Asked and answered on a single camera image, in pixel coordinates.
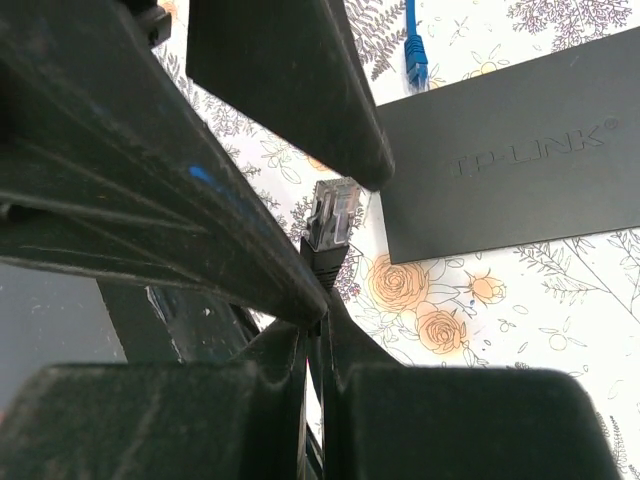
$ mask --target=floral tablecloth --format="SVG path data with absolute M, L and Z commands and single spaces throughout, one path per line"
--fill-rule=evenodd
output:
M 634 0 L 417 1 L 431 89 L 640 25 Z M 159 60 L 297 242 L 315 182 L 336 174 L 193 85 L 188 1 L 160 3 L 174 24 Z M 376 103 L 408 95 L 403 0 L 345 4 Z M 569 373 L 591 395 L 621 473 L 640 479 L 640 230 L 393 266 L 379 196 L 363 194 L 357 220 L 338 287 L 369 335 L 409 365 Z

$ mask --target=blue ethernet cable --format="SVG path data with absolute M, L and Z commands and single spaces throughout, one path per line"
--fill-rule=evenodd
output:
M 416 1 L 407 0 L 407 39 L 404 41 L 404 57 L 407 62 L 409 84 L 416 92 L 429 88 L 427 54 L 416 24 Z

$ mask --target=gray surface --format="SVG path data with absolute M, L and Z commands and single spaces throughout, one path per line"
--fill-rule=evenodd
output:
M 394 263 L 640 226 L 640 28 L 379 108 Z
M 0 410 L 44 365 L 124 362 L 94 280 L 0 265 Z

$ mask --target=table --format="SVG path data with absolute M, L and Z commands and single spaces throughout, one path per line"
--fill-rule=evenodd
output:
M 188 1 L 160 3 L 173 34 L 156 55 L 297 242 L 315 182 L 336 174 L 193 85 Z M 345 4 L 376 103 L 409 95 L 403 1 Z M 417 9 L 431 89 L 640 25 L 633 0 L 418 0 Z M 392 266 L 379 196 L 362 204 L 337 286 L 369 335 L 408 365 L 567 372 L 589 392 L 621 473 L 640 479 L 640 229 Z

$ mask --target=gray floor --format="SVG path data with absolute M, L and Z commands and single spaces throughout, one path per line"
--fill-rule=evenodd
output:
M 0 265 L 0 411 L 45 365 L 125 361 L 94 280 Z

